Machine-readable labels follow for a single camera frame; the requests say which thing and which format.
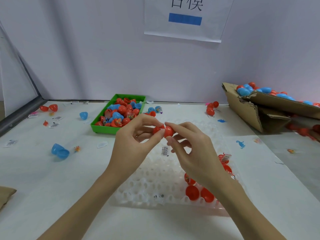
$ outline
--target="hand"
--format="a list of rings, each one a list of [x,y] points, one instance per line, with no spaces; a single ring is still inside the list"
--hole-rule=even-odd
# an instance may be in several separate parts
[[[151,125],[162,126],[163,123],[142,113],[118,130],[106,171],[115,174],[120,183],[137,170],[151,149],[163,138],[165,130],[161,129],[153,135],[153,128],[147,127]]]
[[[210,137],[191,122],[184,122],[180,125],[168,123],[178,135],[166,137],[167,145],[176,153],[182,169],[189,177],[207,189],[215,189],[228,179],[231,179],[224,170]],[[186,153],[184,147],[192,148]]]

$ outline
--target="chinese character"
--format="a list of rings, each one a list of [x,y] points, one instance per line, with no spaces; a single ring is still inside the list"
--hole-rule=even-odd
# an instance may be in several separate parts
[[[200,9],[200,7],[199,7],[199,6],[203,6],[202,4],[199,5],[199,3],[202,3],[202,0],[188,0],[187,3],[188,3],[189,1],[190,1],[190,3],[189,3],[189,9],[190,9],[190,7],[191,7],[191,2],[194,1],[194,3],[192,3],[192,5],[194,5],[194,8],[191,8],[191,10],[195,9],[196,7],[198,7],[198,9],[199,9],[200,11],[202,11],[202,9]]]
[[[181,8],[182,0],[172,0],[172,6],[171,7],[180,7]]]

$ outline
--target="forearm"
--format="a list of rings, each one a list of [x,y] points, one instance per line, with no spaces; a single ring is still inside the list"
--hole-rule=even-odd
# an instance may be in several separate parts
[[[286,240],[254,206],[237,181],[228,179],[219,188],[213,192],[245,240]]]
[[[121,184],[107,170],[38,240],[80,240],[109,197]]]

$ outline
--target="left hand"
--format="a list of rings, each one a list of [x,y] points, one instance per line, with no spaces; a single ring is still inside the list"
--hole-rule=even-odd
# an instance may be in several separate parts
[[[164,129],[153,134],[153,128],[147,126],[162,125],[155,117],[142,113],[118,130],[106,171],[116,175],[119,183],[126,181],[165,134]]]

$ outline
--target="white table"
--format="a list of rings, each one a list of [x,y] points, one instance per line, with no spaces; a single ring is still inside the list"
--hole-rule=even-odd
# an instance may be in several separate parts
[[[1,240],[36,239],[90,188],[108,165],[114,136],[96,134],[84,124],[79,113],[95,117],[105,103],[57,103],[56,116],[64,117],[55,129],[42,125],[48,113],[26,119],[0,138],[0,185],[17,193],[0,212]],[[177,118],[210,121],[218,126],[232,152],[232,159],[257,208],[287,239],[318,239],[320,202],[268,149],[256,144],[254,132],[227,105],[215,118],[208,118],[204,105],[161,104],[164,122]],[[18,140],[2,148],[8,140]],[[235,141],[244,141],[240,149]],[[108,141],[106,147],[97,144]],[[65,161],[51,154],[54,143],[81,151]],[[84,239],[242,239],[224,211],[189,206],[145,210],[102,208]]]

